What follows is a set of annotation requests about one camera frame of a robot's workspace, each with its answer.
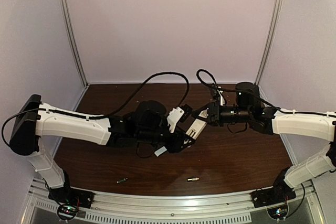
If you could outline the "white battery cover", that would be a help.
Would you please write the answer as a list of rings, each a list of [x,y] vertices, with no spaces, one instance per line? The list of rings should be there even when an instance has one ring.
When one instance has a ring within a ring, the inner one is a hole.
[[[165,146],[162,146],[161,148],[159,148],[158,150],[156,150],[154,152],[154,155],[156,157],[159,157],[160,155],[162,155],[163,153],[165,153],[167,151],[166,147]]]

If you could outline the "white remote control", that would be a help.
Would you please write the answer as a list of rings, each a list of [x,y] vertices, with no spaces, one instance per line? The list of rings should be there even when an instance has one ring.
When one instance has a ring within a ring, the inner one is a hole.
[[[205,128],[207,122],[202,121],[200,119],[195,119],[191,126],[186,131],[186,135],[191,137],[192,139],[196,140],[203,129]]]

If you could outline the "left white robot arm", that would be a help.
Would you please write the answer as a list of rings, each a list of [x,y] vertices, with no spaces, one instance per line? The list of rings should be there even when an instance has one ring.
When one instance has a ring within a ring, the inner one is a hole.
[[[203,121],[195,120],[186,132],[178,129],[178,123],[189,113],[187,109],[178,106],[167,112],[157,101],[143,101],[124,116],[90,115],[61,110],[41,102],[41,96],[34,94],[14,116],[9,147],[27,156],[51,189],[67,189],[66,172],[39,146],[40,137],[61,136],[110,147],[149,143],[160,146],[156,156],[166,151],[177,153],[194,144],[205,126]]]

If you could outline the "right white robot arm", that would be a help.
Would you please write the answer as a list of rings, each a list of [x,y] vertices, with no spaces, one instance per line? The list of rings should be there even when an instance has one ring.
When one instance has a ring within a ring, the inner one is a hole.
[[[211,126],[246,123],[261,134],[303,135],[329,142],[323,150],[305,161],[283,169],[275,179],[273,187],[291,190],[296,186],[335,172],[335,113],[297,112],[266,103],[260,97],[259,87],[251,82],[240,82],[232,90],[236,94],[235,105],[211,102],[193,112],[193,118]]]

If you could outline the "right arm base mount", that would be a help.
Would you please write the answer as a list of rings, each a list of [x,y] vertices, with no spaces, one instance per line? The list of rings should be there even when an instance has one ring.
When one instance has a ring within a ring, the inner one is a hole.
[[[270,188],[258,188],[250,195],[255,208],[285,203],[287,200],[296,198],[294,189],[290,188],[283,180],[275,182]]]

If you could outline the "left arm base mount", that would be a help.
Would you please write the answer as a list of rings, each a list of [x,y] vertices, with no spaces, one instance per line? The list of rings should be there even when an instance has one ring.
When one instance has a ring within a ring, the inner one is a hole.
[[[94,193],[91,191],[74,189],[70,186],[70,182],[65,180],[62,187],[48,188],[48,198],[56,203],[69,204],[74,207],[91,208]]]

